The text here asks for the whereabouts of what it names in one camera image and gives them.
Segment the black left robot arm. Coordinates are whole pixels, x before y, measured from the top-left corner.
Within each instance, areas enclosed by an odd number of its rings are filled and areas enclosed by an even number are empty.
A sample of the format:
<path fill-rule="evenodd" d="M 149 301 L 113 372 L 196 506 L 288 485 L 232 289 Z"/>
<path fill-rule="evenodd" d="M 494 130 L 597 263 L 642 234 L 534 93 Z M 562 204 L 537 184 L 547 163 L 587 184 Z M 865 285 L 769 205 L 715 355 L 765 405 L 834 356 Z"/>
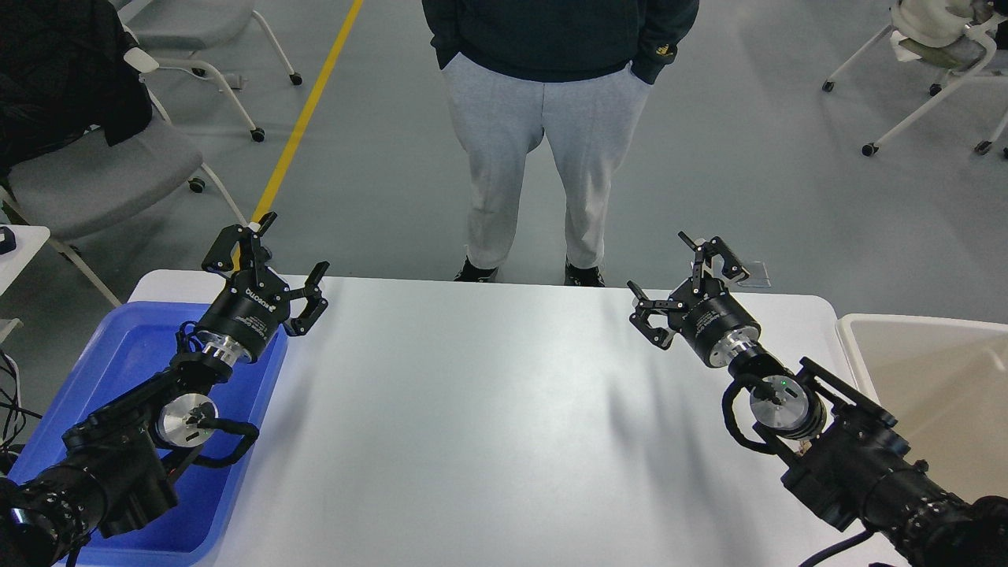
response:
<path fill-rule="evenodd" d="M 269 268 L 262 236 L 275 221 L 220 230 L 202 262 L 226 280 L 198 321 L 176 332 L 169 365 L 65 431 L 65 458 L 32 480 L 2 481 L 2 564 L 75 565 L 94 532 L 140 530 L 179 505 L 191 465 L 226 468 L 256 442 L 255 424 L 221 417 L 209 392 L 238 363 L 255 363 L 277 330 L 309 333 L 328 308 L 318 262 L 300 288 Z"/>

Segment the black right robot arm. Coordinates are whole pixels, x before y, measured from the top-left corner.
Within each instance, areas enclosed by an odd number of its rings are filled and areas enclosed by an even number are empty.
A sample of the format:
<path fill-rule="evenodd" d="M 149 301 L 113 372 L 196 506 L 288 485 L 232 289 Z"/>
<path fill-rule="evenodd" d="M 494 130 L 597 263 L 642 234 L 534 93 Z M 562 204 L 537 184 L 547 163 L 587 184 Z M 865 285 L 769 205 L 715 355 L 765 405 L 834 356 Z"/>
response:
<path fill-rule="evenodd" d="M 690 276 L 665 300 L 634 281 L 630 322 L 650 344 L 669 349 L 681 336 L 710 369 L 732 380 L 721 396 L 728 434 L 742 447 L 777 456 L 784 487 L 839 531 L 863 532 L 806 560 L 814 566 L 880 534 L 911 566 L 1004 566 L 1006 499 L 965 502 L 908 463 L 897 419 L 878 402 L 809 358 L 791 371 L 763 345 L 761 327 L 728 290 L 748 266 L 720 237 L 685 238 Z"/>

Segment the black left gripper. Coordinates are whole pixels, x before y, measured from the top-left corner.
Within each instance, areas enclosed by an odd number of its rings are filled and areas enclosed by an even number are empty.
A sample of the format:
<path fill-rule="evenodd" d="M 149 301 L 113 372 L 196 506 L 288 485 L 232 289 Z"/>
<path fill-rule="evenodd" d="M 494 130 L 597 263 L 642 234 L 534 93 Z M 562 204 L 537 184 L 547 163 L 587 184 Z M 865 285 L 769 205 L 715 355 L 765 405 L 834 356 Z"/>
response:
<path fill-rule="evenodd" d="M 276 218 L 277 212 L 270 211 L 246 226 L 224 227 L 202 259 L 204 272 L 234 276 L 198 320 L 195 331 L 205 342 L 215 336 L 229 337 L 238 343 L 245 358 L 252 363 L 260 358 L 281 323 L 288 336 L 305 336 L 328 308 L 321 281 L 330 262 L 318 262 L 306 277 L 305 286 L 293 290 L 277 273 L 266 273 L 272 254 L 263 247 L 261 237 Z M 264 277 L 264 280 L 257 284 L 254 274 L 257 279 Z M 288 318 L 291 301 L 300 298 L 306 300 L 305 309 L 298 316 Z"/>

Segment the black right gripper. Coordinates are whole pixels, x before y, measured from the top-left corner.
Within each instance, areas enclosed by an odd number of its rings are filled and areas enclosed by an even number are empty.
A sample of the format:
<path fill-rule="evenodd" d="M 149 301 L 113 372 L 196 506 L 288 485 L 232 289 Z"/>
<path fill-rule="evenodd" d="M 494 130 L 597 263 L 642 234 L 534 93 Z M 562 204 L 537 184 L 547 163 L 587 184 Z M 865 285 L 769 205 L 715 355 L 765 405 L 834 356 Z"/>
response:
<path fill-rule="evenodd" d="M 627 280 L 634 295 L 631 325 L 662 350 L 669 350 L 674 336 L 683 335 L 710 369 L 763 353 L 759 323 L 731 295 L 723 295 L 728 284 L 748 280 L 751 272 L 719 236 L 691 239 L 680 231 L 678 237 L 694 251 L 691 275 L 684 281 L 688 300 L 652 300 L 638 284 Z M 650 319 L 656 316 L 673 316 L 673 322 L 655 327 Z"/>

